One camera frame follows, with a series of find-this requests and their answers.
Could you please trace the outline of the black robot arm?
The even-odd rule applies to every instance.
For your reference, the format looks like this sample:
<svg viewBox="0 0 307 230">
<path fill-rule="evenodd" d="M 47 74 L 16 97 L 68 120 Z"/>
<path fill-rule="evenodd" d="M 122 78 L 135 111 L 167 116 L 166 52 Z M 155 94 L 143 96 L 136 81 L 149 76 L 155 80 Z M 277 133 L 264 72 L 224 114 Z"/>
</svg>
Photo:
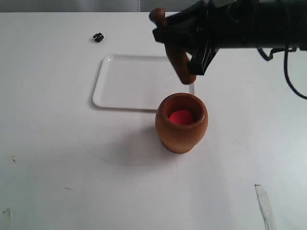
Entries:
<svg viewBox="0 0 307 230">
<path fill-rule="evenodd" d="M 307 3 L 304 0 L 200 0 L 166 16 L 150 12 L 155 40 L 189 53 L 183 66 L 203 75 L 221 48 L 307 48 Z"/>
</svg>

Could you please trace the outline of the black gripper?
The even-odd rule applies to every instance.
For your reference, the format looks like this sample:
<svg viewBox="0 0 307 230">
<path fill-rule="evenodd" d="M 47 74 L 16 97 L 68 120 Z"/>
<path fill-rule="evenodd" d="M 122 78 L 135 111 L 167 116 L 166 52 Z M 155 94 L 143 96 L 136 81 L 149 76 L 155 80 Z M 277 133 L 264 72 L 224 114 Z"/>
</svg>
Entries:
<svg viewBox="0 0 307 230">
<path fill-rule="evenodd" d="M 187 64 L 191 75 L 204 75 L 218 49 L 242 47 L 241 0 L 200 0 L 170 16 L 156 8 L 152 22 L 156 42 L 194 52 Z"/>
</svg>

